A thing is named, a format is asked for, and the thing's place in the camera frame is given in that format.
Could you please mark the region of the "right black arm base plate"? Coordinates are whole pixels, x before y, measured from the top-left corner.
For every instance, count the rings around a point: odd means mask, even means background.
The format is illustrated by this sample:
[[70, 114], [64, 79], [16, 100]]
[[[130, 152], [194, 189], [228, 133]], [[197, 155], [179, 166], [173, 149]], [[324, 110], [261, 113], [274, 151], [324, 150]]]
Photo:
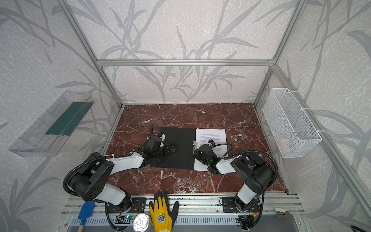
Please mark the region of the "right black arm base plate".
[[236, 200], [235, 197], [222, 197], [219, 199], [219, 203], [222, 205], [224, 213], [247, 213], [255, 215], [261, 209], [259, 198], [253, 198], [249, 204], [245, 204], [240, 200]]

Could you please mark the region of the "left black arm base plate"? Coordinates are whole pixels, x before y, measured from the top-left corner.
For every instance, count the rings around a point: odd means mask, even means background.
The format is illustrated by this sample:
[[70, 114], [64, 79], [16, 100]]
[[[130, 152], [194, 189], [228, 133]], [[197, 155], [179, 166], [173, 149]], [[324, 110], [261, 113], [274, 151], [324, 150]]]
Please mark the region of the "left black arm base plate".
[[126, 197], [122, 203], [115, 206], [111, 203], [107, 204], [105, 209], [105, 213], [113, 214], [113, 213], [143, 213], [146, 207], [146, 198], [145, 197], [134, 197], [128, 198]]

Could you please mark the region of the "printed paper back underneath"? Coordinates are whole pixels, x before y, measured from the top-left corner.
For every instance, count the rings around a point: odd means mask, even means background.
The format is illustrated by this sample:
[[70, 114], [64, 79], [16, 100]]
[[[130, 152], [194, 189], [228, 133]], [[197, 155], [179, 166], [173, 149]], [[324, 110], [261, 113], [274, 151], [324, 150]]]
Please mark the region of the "printed paper back underneath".
[[[225, 130], [216, 130], [216, 129], [196, 129], [196, 140], [195, 146], [196, 149], [199, 149], [202, 145], [207, 144], [209, 140], [213, 140], [216, 145], [226, 144], [226, 131]], [[213, 149], [213, 152], [217, 157], [221, 158], [224, 153], [228, 150], [226, 145], [218, 146]], [[207, 172], [207, 166], [203, 165], [197, 159], [194, 160], [194, 170], [195, 171], [204, 171]]]

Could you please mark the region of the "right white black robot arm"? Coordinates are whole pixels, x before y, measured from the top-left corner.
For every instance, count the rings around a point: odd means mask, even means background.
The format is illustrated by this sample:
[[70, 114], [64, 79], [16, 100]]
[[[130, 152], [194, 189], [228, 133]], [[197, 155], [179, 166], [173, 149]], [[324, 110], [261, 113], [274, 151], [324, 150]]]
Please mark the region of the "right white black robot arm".
[[193, 155], [214, 175], [236, 173], [241, 178], [243, 186], [234, 201], [238, 211], [246, 212], [252, 201], [258, 199], [276, 181], [278, 165], [272, 156], [258, 150], [247, 150], [228, 157], [233, 149], [232, 144], [216, 144], [209, 140], [196, 149]]

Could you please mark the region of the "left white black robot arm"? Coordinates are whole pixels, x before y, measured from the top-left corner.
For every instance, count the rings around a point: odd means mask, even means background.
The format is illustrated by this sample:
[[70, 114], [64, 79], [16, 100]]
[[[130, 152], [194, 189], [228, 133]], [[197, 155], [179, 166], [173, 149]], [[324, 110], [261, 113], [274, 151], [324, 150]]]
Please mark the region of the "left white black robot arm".
[[126, 207], [131, 204], [130, 194], [109, 184], [109, 177], [121, 171], [159, 164], [176, 151], [176, 144], [166, 141], [164, 133], [150, 133], [143, 145], [128, 154], [90, 154], [83, 163], [67, 173], [63, 188], [68, 194], [79, 196], [86, 202], [104, 202]]

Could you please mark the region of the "black folder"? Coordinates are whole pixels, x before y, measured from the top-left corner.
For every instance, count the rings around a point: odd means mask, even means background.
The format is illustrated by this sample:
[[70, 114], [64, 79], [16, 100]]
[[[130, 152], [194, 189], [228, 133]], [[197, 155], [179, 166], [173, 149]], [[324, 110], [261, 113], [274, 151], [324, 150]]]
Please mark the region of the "black folder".
[[194, 170], [194, 151], [196, 150], [196, 129], [162, 127], [160, 133], [165, 134], [165, 143], [174, 143], [177, 151], [151, 164], [154, 168], [171, 168]]

